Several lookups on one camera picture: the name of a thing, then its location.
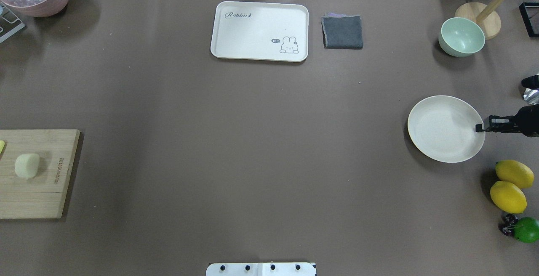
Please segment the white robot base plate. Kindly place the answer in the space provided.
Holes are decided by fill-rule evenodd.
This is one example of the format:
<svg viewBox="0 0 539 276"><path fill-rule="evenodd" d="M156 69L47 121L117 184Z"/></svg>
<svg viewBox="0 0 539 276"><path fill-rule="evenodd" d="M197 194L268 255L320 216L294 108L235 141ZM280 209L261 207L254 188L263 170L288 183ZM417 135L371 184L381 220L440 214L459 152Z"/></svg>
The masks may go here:
<svg viewBox="0 0 539 276"><path fill-rule="evenodd" d="M214 263L208 265L206 276L316 276L315 263Z"/></svg>

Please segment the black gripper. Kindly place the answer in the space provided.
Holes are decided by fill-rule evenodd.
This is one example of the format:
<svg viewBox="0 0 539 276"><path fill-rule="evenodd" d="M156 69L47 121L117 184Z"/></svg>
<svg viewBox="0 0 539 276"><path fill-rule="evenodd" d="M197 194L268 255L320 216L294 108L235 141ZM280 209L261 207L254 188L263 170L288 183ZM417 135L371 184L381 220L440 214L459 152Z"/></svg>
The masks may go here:
<svg viewBox="0 0 539 276"><path fill-rule="evenodd" d="M483 123L475 125L475 131L494 133L514 133L515 124L518 131L527 137L539 136L539 106L528 105L518 110L514 116L489 116L488 125L483 128Z"/></svg>

